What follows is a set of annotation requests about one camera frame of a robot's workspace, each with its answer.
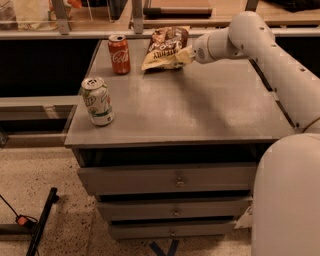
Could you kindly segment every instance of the soda can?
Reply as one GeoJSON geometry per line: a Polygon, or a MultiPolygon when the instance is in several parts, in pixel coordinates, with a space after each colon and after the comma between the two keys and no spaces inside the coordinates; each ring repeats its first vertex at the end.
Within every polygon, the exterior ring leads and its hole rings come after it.
{"type": "Polygon", "coordinates": [[[112,122],[114,113],[108,85],[103,78],[86,78],[81,83],[82,97],[90,119],[95,125],[107,125],[112,122]]]}
{"type": "Polygon", "coordinates": [[[130,72],[130,55],[128,41],[124,35],[109,36],[109,52],[113,72],[124,75],[130,72]]]}

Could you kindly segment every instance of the white soda can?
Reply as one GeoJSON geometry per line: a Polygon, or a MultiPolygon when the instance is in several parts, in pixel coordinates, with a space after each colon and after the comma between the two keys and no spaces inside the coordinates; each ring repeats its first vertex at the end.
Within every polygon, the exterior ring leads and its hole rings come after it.
{"type": "Polygon", "coordinates": [[[112,122],[114,113],[108,85],[101,77],[86,78],[82,81],[82,97],[87,106],[90,119],[95,125],[112,122]]]}

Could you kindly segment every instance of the cabinet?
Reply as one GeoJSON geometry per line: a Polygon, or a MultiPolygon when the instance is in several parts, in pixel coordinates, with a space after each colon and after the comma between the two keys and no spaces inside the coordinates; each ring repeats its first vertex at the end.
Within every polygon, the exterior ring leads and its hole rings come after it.
{"type": "Polygon", "coordinates": [[[94,126],[80,101],[65,145],[114,239],[227,233],[260,157],[294,131],[248,60],[143,72],[148,44],[129,40],[118,76],[101,43],[89,75],[108,84],[115,119],[94,126]]]}

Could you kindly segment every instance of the chip bag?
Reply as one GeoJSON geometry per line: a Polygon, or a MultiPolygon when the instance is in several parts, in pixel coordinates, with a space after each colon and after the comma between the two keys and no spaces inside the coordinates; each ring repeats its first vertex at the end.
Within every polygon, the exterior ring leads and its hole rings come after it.
{"type": "Polygon", "coordinates": [[[187,46],[188,31],[189,27],[176,26],[156,29],[141,69],[176,69],[185,66],[188,60],[184,61],[178,56],[187,46]]]}

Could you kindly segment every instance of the terrazzo floor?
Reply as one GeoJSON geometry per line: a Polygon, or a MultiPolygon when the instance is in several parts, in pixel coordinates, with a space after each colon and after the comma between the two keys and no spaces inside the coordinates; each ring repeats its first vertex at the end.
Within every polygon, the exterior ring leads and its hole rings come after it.
{"type": "MultiPolygon", "coordinates": [[[[157,256],[155,242],[167,255],[172,239],[115,241],[76,174],[78,164],[60,137],[9,138],[0,149],[0,194],[18,214],[39,218],[51,187],[59,200],[50,212],[40,256],[157,256]]],[[[0,224],[15,223],[13,212],[0,201],[0,224]]],[[[0,234],[0,256],[26,255],[29,237],[0,234]]],[[[250,229],[224,236],[175,238],[175,256],[249,256],[250,229]]]]}

